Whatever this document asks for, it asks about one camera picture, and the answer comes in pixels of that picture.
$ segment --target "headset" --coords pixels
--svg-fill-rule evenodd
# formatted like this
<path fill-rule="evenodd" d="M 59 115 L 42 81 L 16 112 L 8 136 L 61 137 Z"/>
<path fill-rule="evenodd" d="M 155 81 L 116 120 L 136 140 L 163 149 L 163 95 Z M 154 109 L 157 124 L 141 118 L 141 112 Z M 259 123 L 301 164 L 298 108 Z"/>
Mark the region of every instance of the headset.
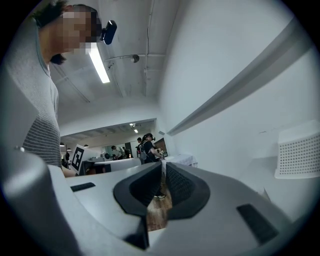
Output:
<path fill-rule="evenodd" d="M 105 27 L 102 28 L 100 41 L 110 45 L 114 39 L 117 30 L 117 24 L 114 20 L 109 20 Z"/>

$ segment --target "gray striped shirt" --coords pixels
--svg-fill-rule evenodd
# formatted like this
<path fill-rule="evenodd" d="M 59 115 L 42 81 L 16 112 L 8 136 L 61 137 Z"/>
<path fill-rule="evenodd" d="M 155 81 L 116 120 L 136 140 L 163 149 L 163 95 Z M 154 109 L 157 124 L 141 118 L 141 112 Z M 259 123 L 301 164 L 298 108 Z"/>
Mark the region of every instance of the gray striped shirt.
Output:
<path fill-rule="evenodd" d="M 60 167 L 58 90 L 42 57 L 34 19 L 29 18 L 20 26 L 2 65 L 39 112 L 23 147 L 40 156 L 48 165 Z"/>

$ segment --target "wooden floor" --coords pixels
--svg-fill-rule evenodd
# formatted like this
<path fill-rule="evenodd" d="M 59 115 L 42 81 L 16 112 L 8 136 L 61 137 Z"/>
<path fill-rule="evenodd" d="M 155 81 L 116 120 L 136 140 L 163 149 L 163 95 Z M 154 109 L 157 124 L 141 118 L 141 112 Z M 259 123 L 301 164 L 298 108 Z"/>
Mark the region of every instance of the wooden floor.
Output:
<path fill-rule="evenodd" d="M 161 185 L 165 198 L 154 198 L 147 208 L 146 223 L 149 231 L 160 230 L 167 225 L 167 210 L 172 208 L 170 192 L 166 184 Z"/>

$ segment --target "perforated panel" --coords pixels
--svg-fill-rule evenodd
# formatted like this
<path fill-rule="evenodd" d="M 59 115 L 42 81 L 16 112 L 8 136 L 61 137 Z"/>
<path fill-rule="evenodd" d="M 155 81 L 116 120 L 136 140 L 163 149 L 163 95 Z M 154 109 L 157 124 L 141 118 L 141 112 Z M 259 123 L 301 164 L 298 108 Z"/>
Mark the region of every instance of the perforated panel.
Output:
<path fill-rule="evenodd" d="M 278 145 L 278 179 L 320 176 L 320 133 Z"/>

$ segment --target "office room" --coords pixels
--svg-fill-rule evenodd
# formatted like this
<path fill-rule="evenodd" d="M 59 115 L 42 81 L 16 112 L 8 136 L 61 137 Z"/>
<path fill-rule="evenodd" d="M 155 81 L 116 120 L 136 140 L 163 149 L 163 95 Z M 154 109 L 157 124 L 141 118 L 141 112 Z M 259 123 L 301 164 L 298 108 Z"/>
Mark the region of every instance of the office room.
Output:
<path fill-rule="evenodd" d="M 24 251 L 304 245 L 320 197 L 320 66 L 290 5 L 42 0 L 25 11 L 0 68 L 0 185 L 15 233 L 32 241 Z"/>

